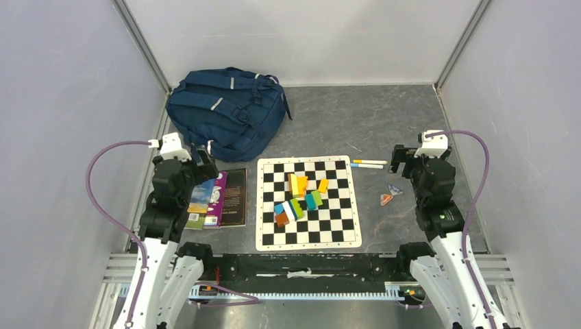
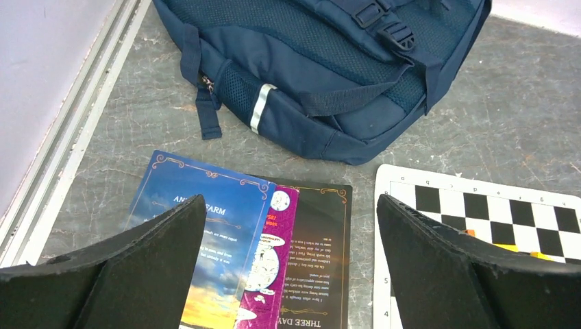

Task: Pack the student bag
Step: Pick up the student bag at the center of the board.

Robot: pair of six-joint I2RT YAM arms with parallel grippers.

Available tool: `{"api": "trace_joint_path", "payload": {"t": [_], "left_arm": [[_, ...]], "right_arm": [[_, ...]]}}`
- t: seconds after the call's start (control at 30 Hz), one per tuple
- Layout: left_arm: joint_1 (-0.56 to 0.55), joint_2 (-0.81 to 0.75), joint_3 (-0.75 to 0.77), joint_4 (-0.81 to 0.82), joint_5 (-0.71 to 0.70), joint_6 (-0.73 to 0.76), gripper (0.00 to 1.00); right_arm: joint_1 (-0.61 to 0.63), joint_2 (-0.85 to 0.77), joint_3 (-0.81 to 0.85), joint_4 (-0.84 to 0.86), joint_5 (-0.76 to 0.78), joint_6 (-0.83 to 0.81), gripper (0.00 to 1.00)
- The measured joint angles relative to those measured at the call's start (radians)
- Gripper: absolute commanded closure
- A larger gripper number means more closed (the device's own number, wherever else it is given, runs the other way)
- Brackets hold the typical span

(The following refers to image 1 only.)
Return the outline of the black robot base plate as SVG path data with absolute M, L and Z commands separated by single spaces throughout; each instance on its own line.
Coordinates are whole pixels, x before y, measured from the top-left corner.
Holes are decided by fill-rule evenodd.
M 416 280 L 396 254 L 215 254 L 202 282 L 240 293 L 379 293 Z

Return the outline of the navy blue backpack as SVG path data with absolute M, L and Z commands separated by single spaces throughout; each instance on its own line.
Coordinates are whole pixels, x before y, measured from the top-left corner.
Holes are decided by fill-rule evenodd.
M 165 109 L 188 146 L 204 146 L 224 162 L 253 160 L 291 118 L 276 76 L 234 67 L 191 71 Z

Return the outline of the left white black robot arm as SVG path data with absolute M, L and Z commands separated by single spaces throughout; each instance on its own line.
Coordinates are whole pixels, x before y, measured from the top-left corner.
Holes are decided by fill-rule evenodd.
M 204 148 L 196 153 L 192 160 L 179 160 L 177 156 L 153 159 L 153 190 L 138 231 L 145 250 L 137 254 L 115 328 L 174 328 L 193 284 L 214 273 L 209 245 L 180 245 L 194 187 L 219 173 Z

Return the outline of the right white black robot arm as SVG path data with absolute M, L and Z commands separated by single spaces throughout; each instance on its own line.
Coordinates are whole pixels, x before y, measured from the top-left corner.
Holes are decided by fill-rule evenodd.
M 427 242 L 407 243 L 395 268 L 425 291 L 445 328 L 510 328 L 486 288 L 464 232 L 465 220 L 453 201 L 456 169 L 447 161 L 452 149 L 436 151 L 396 145 L 390 171 L 402 166 L 415 196 L 417 223 Z

